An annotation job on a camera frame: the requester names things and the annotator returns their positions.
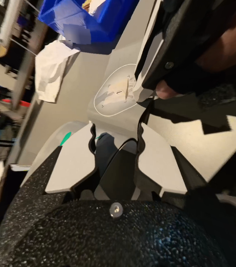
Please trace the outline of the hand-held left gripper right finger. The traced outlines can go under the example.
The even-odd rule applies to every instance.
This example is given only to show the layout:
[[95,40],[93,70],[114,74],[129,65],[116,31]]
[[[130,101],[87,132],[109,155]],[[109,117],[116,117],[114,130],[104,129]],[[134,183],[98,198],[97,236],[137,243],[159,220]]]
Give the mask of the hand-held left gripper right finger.
[[145,123],[138,128],[135,185],[143,192],[185,195],[184,183],[171,146]]

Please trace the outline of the green toy brick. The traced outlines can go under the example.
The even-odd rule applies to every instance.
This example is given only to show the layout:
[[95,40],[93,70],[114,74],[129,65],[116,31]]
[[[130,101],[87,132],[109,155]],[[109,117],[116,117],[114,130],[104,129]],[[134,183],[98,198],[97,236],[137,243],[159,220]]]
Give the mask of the green toy brick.
[[70,136],[71,136],[71,132],[68,132],[68,133],[64,136],[63,140],[61,141],[60,146],[62,146],[62,145],[63,145],[63,144],[70,138]]

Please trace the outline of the person's right hand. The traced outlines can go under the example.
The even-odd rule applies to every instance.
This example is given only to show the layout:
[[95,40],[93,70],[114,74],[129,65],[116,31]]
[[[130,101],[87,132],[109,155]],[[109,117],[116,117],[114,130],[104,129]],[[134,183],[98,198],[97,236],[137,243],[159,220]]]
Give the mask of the person's right hand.
[[201,93],[222,82],[224,71],[236,65],[236,13],[221,37],[193,63],[171,72],[156,86],[156,95],[170,99]]

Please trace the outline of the white post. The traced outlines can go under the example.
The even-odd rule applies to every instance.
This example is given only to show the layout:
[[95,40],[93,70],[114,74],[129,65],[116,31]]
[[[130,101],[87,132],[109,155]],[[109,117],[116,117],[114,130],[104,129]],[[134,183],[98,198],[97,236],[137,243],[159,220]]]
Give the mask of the white post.
[[23,1],[21,0],[9,0],[8,2],[4,19],[0,26],[0,44],[5,48],[9,45],[12,29],[18,19],[22,5]]

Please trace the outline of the white crumpled paper sheet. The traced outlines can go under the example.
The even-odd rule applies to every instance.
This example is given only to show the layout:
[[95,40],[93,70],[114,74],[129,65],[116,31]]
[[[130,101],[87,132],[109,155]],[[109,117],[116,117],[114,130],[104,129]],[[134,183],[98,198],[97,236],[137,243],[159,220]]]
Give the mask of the white crumpled paper sheet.
[[69,57],[80,52],[66,40],[55,40],[35,57],[35,91],[39,100],[55,103]]

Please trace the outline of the blue plastic bin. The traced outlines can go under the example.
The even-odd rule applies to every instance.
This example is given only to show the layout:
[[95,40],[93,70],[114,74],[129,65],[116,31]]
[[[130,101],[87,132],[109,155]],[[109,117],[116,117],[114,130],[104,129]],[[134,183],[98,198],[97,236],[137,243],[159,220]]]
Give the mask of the blue plastic bin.
[[46,0],[39,21],[81,51],[109,54],[115,48],[139,1],[107,0],[99,12],[90,15],[81,0]]

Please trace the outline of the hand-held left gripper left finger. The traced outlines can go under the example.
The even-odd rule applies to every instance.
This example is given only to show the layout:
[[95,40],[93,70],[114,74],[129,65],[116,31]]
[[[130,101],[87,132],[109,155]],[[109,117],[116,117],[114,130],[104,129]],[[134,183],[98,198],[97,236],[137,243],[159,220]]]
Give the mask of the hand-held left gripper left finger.
[[73,191],[96,170],[95,124],[89,123],[62,145],[46,185],[46,193]]

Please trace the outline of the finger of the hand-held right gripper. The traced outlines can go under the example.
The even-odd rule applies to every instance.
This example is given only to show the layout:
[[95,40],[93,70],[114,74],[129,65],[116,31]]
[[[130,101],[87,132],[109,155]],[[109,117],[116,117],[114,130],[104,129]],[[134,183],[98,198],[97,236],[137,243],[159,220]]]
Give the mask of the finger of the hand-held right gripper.
[[164,1],[155,1],[144,33],[142,45],[137,59],[138,67],[149,67],[156,52],[163,43],[162,19]]
[[135,67],[134,99],[136,102],[143,102],[153,95],[153,90],[144,88],[142,84],[163,42],[163,39],[153,39],[150,46],[148,46],[148,42],[142,42]]

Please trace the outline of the white paper packet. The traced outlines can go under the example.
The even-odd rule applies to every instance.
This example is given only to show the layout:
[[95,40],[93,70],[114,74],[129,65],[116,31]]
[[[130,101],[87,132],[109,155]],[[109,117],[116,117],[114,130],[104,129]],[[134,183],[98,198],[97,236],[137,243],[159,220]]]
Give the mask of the white paper packet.
[[105,2],[106,0],[91,0],[89,4],[89,14],[94,15],[96,12],[99,12]]

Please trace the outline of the clear plastic bag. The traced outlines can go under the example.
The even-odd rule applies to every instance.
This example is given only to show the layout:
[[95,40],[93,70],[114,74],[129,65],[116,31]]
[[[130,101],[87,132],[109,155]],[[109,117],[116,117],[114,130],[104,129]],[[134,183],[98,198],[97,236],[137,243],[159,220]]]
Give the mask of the clear plastic bag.
[[80,121],[67,122],[64,125],[60,126],[44,143],[36,158],[34,159],[31,169],[34,166],[39,166],[46,158],[60,145],[64,136],[71,132],[71,136],[88,125],[88,123]]

